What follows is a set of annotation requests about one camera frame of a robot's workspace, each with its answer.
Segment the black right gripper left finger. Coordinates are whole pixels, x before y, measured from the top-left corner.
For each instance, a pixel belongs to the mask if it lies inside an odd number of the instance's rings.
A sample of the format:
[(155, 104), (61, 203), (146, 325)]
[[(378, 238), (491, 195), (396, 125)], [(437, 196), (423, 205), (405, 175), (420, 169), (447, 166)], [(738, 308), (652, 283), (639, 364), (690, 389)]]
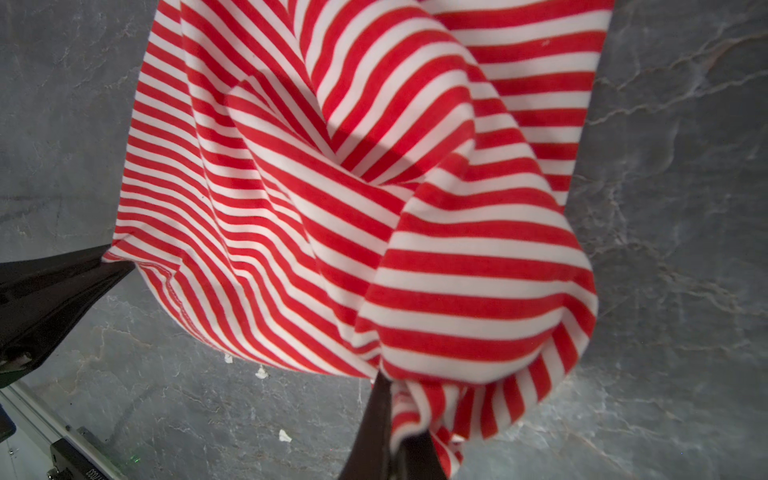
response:
[(391, 400), (391, 382), (379, 373), (339, 480), (389, 478)]

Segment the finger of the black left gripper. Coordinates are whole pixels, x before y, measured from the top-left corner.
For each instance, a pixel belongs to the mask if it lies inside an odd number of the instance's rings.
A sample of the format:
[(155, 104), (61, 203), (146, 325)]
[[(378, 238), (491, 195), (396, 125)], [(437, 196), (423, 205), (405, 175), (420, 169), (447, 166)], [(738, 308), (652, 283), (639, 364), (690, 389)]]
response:
[(1, 385), (39, 368), (72, 329), (131, 273), (107, 245), (1, 265)]

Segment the red white striped tank top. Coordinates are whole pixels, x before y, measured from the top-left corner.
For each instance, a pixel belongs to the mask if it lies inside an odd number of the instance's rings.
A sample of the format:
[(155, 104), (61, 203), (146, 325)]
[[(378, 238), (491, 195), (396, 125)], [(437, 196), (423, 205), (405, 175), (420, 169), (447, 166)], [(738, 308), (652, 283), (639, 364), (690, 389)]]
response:
[(104, 258), (228, 355), (385, 377), (451, 477), (593, 334), (564, 210), (613, 10), (162, 1)]

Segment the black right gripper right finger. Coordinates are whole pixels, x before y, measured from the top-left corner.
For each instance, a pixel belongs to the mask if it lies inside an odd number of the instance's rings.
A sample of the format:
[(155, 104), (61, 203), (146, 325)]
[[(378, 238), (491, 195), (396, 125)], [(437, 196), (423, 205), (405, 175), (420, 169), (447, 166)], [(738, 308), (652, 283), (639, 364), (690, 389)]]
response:
[(397, 480), (447, 480), (429, 431), (405, 439), (395, 455)]

